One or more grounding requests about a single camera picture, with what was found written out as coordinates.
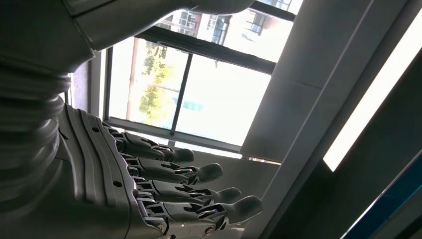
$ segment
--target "robotic arm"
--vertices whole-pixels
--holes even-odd
[[[252,0],[5,0],[0,3],[0,237],[201,238],[261,211],[189,150],[119,133],[58,94],[67,73],[178,9],[230,14]]]

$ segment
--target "ceiling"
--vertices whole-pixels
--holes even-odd
[[[282,162],[262,199],[263,213],[249,223],[243,239],[310,238],[314,232],[321,236],[314,238],[339,238],[368,200],[373,201],[406,165],[414,148],[403,145],[397,151],[400,154],[379,154],[400,143],[382,126],[404,124],[394,130],[395,136],[401,130],[409,132],[408,125],[420,130],[412,119],[397,117],[395,124],[386,120],[404,113],[400,110],[406,107],[396,112],[384,109],[390,110],[384,115],[379,110],[372,131],[367,127],[335,173],[321,159],[421,5],[420,0],[304,0],[241,149],[244,155]],[[395,101],[390,104],[414,107],[409,99],[397,96]],[[374,144],[381,135],[389,140]],[[407,146],[418,142],[414,137],[400,137]],[[392,168],[373,174],[374,167],[385,160],[380,155],[389,159]],[[372,174],[373,181],[361,174],[365,162],[368,168],[363,172],[368,177]],[[338,210],[343,210],[353,193],[355,204],[342,211],[344,216],[338,220]],[[325,225],[338,226],[319,227],[321,217]]]

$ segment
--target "grey metal surface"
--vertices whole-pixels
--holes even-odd
[[[245,155],[264,155],[274,161],[283,162],[263,198],[263,213],[246,228],[243,238],[255,239],[262,233],[405,2],[405,0],[304,1],[285,46],[285,49],[294,47],[296,51],[283,52],[268,86],[267,92],[270,93],[264,95],[240,151]],[[344,39],[345,35],[347,41],[343,41],[343,45],[334,43],[337,38]],[[332,44],[327,45],[327,41],[332,41]],[[318,54],[318,51],[311,48],[319,47],[328,49],[326,52],[319,52],[319,57],[316,58],[315,54]],[[314,61],[302,61],[308,57]],[[296,72],[287,69],[288,67],[293,67]],[[289,95],[273,92],[276,90],[283,92],[283,89],[277,88],[279,82],[283,81],[299,82],[322,90],[316,99],[297,95],[296,99],[287,101]],[[298,111],[297,102],[303,98],[313,100],[309,103],[312,106],[310,110],[303,111],[300,116],[289,114]],[[294,123],[290,127],[265,123],[268,122],[266,119],[274,116],[278,119],[294,118],[290,120]],[[280,132],[278,130],[280,127],[286,128],[286,131]],[[281,150],[268,153],[268,145],[276,145],[278,142],[283,143],[279,145]]]

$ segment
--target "glass pane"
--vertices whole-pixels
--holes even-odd
[[[176,130],[242,145],[270,78],[194,55]]]
[[[298,14],[303,0],[258,0],[265,4],[275,6],[284,11],[289,11],[293,14]]]
[[[171,129],[188,54],[143,39],[113,48],[109,115]]]
[[[274,62],[280,58],[293,25],[250,9],[229,16],[177,11],[168,19],[157,26]]]

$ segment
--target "window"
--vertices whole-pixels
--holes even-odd
[[[242,145],[270,78],[194,55],[176,131]]]
[[[112,66],[109,115],[171,129],[188,54],[137,38],[114,47],[113,62],[133,56]]]
[[[112,66],[109,116],[171,129],[188,54],[143,39],[131,42],[135,64],[127,72]],[[114,48],[113,61],[128,61],[129,49],[120,43]],[[176,131],[242,145],[270,78],[193,55]]]
[[[246,29],[255,34],[260,35],[264,26],[265,16],[254,11],[249,11],[248,20],[246,21]]]
[[[223,45],[230,18],[231,16],[210,16],[207,31],[212,32],[212,43]]]
[[[270,12],[286,1],[271,2]],[[291,13],[266,10],[180,10],[109,48],[105,122],[164,143],[237,153],[293,25]]]
[[[299,8],[303,0],[258,0],[262,3],[274,6],[284,11],[289,11],[293,14],[298,14]]]
[[[173,22],[179,17],[180,24],[188,22],[187,11],[173,15]],[[252,9],[244,10],[231,16],[213,16],[197,14],[192,16],[191,25],[195,28],[181,28],[173,24],[171,31],[196,37],[201,40],[223,45],[236,51],[255,55],[269,61],[277,62],[293,23]],[[162,21],[157,24],[163,27]]]
[[[191,11],[181,12],[180,19],[179,19],[179,24],[181,27],[178,29],[178,32],[181,34],[196,37],[198,33],[200,20],[201,20],[201,14],[194,13]]]

